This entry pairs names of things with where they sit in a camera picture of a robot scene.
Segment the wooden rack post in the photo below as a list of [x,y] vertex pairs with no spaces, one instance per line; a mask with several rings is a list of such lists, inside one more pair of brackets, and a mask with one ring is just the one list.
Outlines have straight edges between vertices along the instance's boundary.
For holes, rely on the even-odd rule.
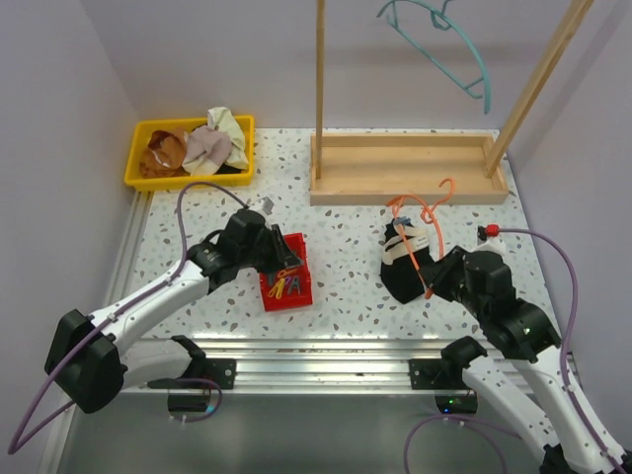
[[546,82],[573,39],[593,0],[574,0],[569,6],[547,43],[539,61],[532,70],[518,99],[500,130],[498,138],[485,157],[485,176],[491,178],[500,166],[519,128],[536,102]]
[[314,176],[321,177],[322,137],[324,118],[324,68],[325,68],[325,14],[326,1],[317,1],[316,20],[316,127],[315,127],[315,155]]

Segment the left wooden rack post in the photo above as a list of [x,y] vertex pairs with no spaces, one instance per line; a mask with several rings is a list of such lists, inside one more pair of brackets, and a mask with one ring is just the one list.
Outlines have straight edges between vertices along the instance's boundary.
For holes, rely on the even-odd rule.
[[324,68],[325,68],[325,14],[326,1],[317,1],[316,20],[316,127],[315,127],[315,155],[314,176],[321,177],[322,137],[324,118]]

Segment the brown orange underwear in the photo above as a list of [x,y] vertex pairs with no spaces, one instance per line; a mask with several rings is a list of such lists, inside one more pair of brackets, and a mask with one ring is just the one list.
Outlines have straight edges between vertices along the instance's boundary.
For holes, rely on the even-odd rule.
[[183,163],[187,155],[187,133],[182,128],[155,130],[142,152],[139,172],[144,179],[186,176]]

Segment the blue clothespin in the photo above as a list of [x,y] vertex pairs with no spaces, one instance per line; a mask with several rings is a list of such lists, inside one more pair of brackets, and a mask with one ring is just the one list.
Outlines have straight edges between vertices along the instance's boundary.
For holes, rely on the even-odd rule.
[[399,217],[394,217],[392,219],[392,225],[393,226],[397,226],[397,225],[401,225],[401,226],[411,226],[411,219],[409,217],[405,217],[405,216],[399,216]]

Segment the red plastic bin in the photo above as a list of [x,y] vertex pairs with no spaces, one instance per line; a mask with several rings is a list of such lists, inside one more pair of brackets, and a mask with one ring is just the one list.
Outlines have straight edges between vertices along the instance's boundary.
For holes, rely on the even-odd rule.
[[289,310],[305,307],[313,304],[311,273],[308,267],[307,249],[305,235],[303,233],[286,234],[284,236],[290,249],[303,261],[303,265],[298,267],[298,271],[289,277],[299,277],[301,282],[301,294],[286,294],[286,287],[283,289],[281,299],[268,297],[271,287],[280,279],[276,273],[260,274],[260,290],[264,309],[267,312]]

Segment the orange plastic hanger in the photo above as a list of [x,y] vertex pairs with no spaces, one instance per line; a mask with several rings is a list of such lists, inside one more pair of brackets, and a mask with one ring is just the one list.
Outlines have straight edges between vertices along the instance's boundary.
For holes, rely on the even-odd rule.
[[[401,211],[401,208],[404,206],[406,199],[411,199],[413,201],[415,201],[416,203],[418,203],[421,206],[421,212],[420,212],[420,218],[421,220],[426,223],[426,224],[431,224],[434,227],[434,231],[435,231],[435,235],[437,238],[437,244],[438,244],[438,255],[442,258],[445,254],[445,245],[444,245],[444,239],[443,239],[443,234],[442,234],[442,230],[440,227],[440,224],[438,223],[437,217],[435,216],[435,211],[436,209],[444,204],[447,203],[453,196],[454,191],[455,191],[455,183],[454,180],[452,178],[445,178],[443,179],[440,183],[439,183],[439,187],[442,188],[443,186],[448,185],[448,191],[446,193],[446,195],[442,198],[440,198],[439,200],[437,200],[434,204],[428,204],[425,200],[423,200],[421,197],[417,196],[417,195],[400,195],[400,196],[396,196],[392,199],[390,199],[387,203],[386,206],[389,207],[391,209],[391,213],[392,213],[392,217],[395,220],[399,219],[399,213]],[[406,231],[404,230],[404,224],[403,223],[394,223],[393,224],[397,234],[401,237],[402,239],[402,243],[407,251],[408,257],[411,261],[411,264],[414,268],[414,270],[416,271],[416,275],[420,281],[420,283],[422,284],[422,286],[425,289],[424,292],[424,299],[430,299],[433,295],[434,295],[434,291],[430,288],[430,285],[427,284],[421,274],[421,266],[417,260],[417,258],[415,257],[415,252],[408,240],[408,237],[406,235]]]

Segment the black underwear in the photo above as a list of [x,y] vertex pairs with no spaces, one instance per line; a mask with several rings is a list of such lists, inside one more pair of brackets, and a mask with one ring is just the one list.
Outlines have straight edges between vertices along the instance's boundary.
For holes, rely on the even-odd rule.
[[403,223],[407,241],[400,235],[401,225],[396,219],[392,219],[385,227],[380,278],[389,293],[398,302],[406,304],[422,296],[426,291],[409,251],[413,251],[413,257],[419,267],[429,265],[434,260],[430,253],[427,230],[413,226],[408,218],[405,218]]

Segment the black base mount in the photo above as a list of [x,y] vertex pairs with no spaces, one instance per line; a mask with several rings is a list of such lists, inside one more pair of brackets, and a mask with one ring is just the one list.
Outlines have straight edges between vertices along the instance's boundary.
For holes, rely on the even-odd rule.
[[409,380],[413,390],[467,390],[462,376],[457,375],[441,358],[411,358],[408,360]]
[[212,381],[222,390],[234,388],[237,361],[234,358],[195,359],[179,377],[163,377],[147,383],[150,389],[208,389]]

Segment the grey clothespin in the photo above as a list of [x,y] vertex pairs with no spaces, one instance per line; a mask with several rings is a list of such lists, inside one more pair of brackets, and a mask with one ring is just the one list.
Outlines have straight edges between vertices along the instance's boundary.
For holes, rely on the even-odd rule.
[[286,288],[287,295],[292,295],[294,293],[298,295],[301,294],[301,282],[298,276],[293,276],[292,284]]

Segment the teal plastic hanger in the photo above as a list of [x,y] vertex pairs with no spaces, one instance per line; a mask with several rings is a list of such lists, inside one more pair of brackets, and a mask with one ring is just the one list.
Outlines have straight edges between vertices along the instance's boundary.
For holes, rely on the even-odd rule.
[[402,39],[419,52],[425,59],[432,63],[441,73],[455,84],[461,91],[473,100],[480,100],[483,104],[483,114],[487,115],[492,109],[492,84],[490,73],[487,65],[472,39],[456,24],[447,14],[450,0],[445,0],[439,7],[432,6],[428,1],[408,1],[408,4],[415,5],[424,9],[430,15],[431,25],[434,29],[441,32],[455,32],[463,41],[465,47],[472,55],[474,62],[479,70],[479,77],[468,83],[461,80],[448,67],[440,62],[430,51],[424,48],[420,43],[407,34],[399,22],[398,5],[405,1],[390,0],[386,1],[376,14],[376,18],[384,18],[388,26],[394,30]]

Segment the aluminium rail frame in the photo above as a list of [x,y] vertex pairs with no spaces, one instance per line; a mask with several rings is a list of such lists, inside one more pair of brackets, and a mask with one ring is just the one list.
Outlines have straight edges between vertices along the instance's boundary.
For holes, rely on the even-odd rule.
[[[243,190],[249,198],[269,196],[270,217],[283,232],[302,232],[306,242],[313,304],[267,312],[252,270],[211,295],[185,297],[177,311],[140,323],[140,342],[121,360],[154,350],[177,335],[188,336],[211,358],[237,360],[237,391],[253,387],[290,387],[289,391],[342,391],[369,384],[403,387],[409,358],[430,358],[463,336],[479,341],[490,356],[502,358],[486,341],[481,324],[456,302],[433,296],[400,304],[379,278],[383,232],[391,212],[382,206],[310,206],[308,192],[297,184],[272,191]],[[446,245],[468,249],[476,242],[477,225],[499,221],[526,223],[519,199],[510,196],[497,206],[441,206],[437,219]],[[127,292],[150,283],[172,266],[180,253],[175,215],[176,193],[158,193],[141,226],[140,247],[129,267]],[[184,198],[190,243],[224,227],[236,203],[219,191],[195,188]],[[553,316],[551,301],[530,237],[510,236],[506,262],[513,269],[518,296]]]

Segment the yellow clothespin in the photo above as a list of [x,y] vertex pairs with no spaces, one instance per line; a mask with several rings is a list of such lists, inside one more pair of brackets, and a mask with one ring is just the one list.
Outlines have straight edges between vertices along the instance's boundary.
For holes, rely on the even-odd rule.
[[283,289],[284,289],[284,280],[280,279],[271,287],[271,289],[268,292],[268,297],[274,298],[274,299],[281,299],[283,295]]

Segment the yellow plastic tray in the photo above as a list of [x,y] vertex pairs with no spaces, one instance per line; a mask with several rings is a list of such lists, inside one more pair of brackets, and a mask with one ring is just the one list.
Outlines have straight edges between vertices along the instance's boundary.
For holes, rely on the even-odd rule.
[[206,117],[151,119],[140,121],[135,126],[124,172],[124,183],[138,192],[180,190],[195,180],[211,181],[223,187],[248,186],[252,182],[255,172],[255,119],[250,115],[237,115],[235,119],[245,135],[245,153],[248,159],[247,170],[241,171],[239,174],[214,174],[207,177],[186,175],[172,178],[145,179],[140,173],[139,163],[144,150],[147,148],[151,134],[155,130],[181,128],[186,131],[193,131],[197,126],[206,124],[207,121]]

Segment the right wooden rack post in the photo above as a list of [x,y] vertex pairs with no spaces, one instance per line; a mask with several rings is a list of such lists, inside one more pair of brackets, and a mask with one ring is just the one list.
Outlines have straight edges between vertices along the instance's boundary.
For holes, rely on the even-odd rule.
[[485,157],[485,176],[491,178],[500,166],[519,128],[536,102],[546,82],[573,39],[593,0],[574,0],[569,6],[547,43],[539,61],[532,70],[518,99],[500,130],[498,138]]

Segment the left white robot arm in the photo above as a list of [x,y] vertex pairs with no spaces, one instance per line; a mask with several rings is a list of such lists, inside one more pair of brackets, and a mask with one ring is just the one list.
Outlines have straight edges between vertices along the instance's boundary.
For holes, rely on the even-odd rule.
[[86,414],[145,381],[175,379],[195,387],[204,379],[205,364],[189,338],[173,337],[148,361],[129,351],[174,312],[218,290],[240,271],[266,275],[302,263],[277,225],[252,208],[241,208],[224,229],[187,249],[176,265],[138,291],[90,315],[72,310],[62,316],[44,371]]

